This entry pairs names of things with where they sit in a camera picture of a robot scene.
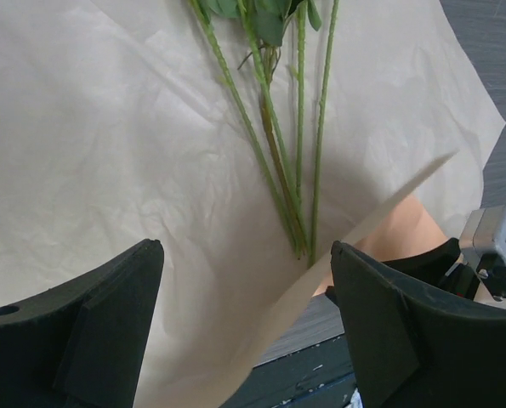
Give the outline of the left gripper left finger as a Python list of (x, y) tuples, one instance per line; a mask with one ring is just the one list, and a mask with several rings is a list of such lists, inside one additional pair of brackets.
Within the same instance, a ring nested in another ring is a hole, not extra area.
[(162, 278), (160, 241), (0, 307), (0, 407), (131, 407)]

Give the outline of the orange wrapping paper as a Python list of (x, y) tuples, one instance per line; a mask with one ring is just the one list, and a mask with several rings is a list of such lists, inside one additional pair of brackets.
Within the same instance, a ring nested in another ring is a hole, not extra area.
[[(417, 195), (460, 234), (504, 124), (439, 2), (341, 2), (318, 254), (446, 153)], [(223, 404), (328, 272), (294, 257), (187, 2), (0, 1), (0, 307), (145, 238), (138, 407)]]

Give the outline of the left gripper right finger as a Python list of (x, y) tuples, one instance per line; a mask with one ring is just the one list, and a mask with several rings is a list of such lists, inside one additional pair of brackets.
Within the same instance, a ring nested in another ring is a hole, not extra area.
[(366, 407), (506, 407), (506, 310), (469, 303), (335, 241), (334, 297)]

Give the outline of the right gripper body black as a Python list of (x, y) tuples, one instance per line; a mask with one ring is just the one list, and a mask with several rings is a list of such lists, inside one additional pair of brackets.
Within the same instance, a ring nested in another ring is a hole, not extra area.
[(456, 238), (450, 238), (432, 250), (407, 258), (379, 261), (373, 256), (360, 252), (376, 271), (391, 269), (443, 292), (451, 293), (469, 303), (475, 301), (479, 279), (475, 272), (462, 261), (461, 248)]

